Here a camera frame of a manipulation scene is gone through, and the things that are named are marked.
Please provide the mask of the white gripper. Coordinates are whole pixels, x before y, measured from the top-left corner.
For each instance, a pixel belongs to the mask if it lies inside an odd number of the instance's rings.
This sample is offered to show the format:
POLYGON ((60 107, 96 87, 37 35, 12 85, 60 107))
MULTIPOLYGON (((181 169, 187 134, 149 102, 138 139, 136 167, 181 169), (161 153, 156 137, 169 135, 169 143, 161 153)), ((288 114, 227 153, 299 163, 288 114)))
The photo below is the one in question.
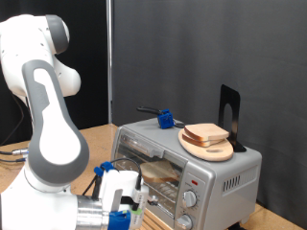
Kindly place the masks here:
MULTIPOLYGON (((103 210, 107 212, 128 209, 137 211, 140 204, 141 181, 141 175, 135 171, 109 170, 104 172, 99 192, 103 210)), ((158 197, 149 196, 148 203, 156 206, 158 197)))

